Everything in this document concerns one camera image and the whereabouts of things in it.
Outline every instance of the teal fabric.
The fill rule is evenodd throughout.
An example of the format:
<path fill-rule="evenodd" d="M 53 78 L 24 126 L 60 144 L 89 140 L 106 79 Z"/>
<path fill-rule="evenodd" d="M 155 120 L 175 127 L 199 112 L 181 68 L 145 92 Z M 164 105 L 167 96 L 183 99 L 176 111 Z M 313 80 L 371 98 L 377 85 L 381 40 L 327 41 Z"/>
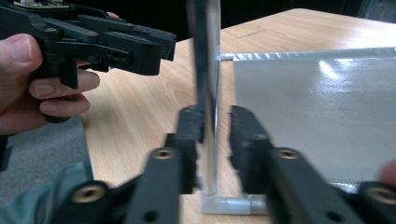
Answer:
<path fill-rule="evenodd" d="M 57 172 L 46 184 L 25 191 L 0 207 L 0 223 L 47 224 L 71 190 L 92 180 L 88 162 L 79 162 Z"/>

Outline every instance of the gray carpet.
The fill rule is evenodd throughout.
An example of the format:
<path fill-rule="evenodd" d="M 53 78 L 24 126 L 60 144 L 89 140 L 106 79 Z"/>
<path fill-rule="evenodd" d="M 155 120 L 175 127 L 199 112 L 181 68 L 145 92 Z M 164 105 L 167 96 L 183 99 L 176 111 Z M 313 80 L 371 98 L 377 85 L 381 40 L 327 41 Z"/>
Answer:
<path fill-rule="evenodd" d="M 81 117 L 9 137 L 9 165 L 0 173 L 0 206 L 43 184 L 59 169 L 89 159 Z"/>

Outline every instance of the wood grain surface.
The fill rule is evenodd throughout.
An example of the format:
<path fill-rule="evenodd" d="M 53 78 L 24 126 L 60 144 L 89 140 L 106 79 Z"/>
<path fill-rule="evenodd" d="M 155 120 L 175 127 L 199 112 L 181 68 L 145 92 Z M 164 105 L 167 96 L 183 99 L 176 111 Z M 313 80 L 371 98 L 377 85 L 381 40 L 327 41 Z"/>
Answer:
<path fill-rule="evenodd" d="M 306 9 L 294 9 L 221 31 L 222 52 L 356 49 L 396 46 L 396 25 Z M 83 115 L 94 176 L 112 186 L 144 168 L 149 152 L 175 130 L 180 108 L 195 104 L 191 40 L 177 43 L 175 60 L 162 61 L 157 77 L 111 70 L 86 96 Z M 219 194 L 240 195 L 227 156 L 230 105 L 234 104 L 233 63 L 221 63 Z M 266 216 L 201 214 L 200 192 L 182 196 L 180 223 L 271 223 Z"/>

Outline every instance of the hand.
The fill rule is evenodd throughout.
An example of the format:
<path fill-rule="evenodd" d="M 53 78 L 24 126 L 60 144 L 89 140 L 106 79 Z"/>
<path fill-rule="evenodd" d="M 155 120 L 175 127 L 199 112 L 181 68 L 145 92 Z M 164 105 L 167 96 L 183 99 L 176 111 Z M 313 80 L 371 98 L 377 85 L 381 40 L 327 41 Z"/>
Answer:
<path fill-rule="evenodd" d="M 78 69 L 78 89 L 73 90 L 58 77 L 30 82 L 30 73 L 42 63 L 40 47 L 30 35 L 14 35 L 0 41 L 0 135 L 41 127 L 42 113 L 72 117 L 86 112 L 89 101 L 81 94 L 99 86 L 95 73 Z M 73 95 L 72 101 L 52 99 Z"/>
<path fill-rule="evenodd" d="M 380 181 L 396 189 L 396 160 L 391 161 L 383 168 Z"/>

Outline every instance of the transparent plastic sheet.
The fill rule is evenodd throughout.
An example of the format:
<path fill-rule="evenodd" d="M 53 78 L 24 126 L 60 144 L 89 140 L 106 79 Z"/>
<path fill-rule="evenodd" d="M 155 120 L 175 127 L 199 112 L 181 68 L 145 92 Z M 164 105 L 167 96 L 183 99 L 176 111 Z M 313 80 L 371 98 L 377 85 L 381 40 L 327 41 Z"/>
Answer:
<path fill-rule="evenodd" d="M 238 53 L 236 104 L 353 190 L 396 158 L 396 48 Z"/>

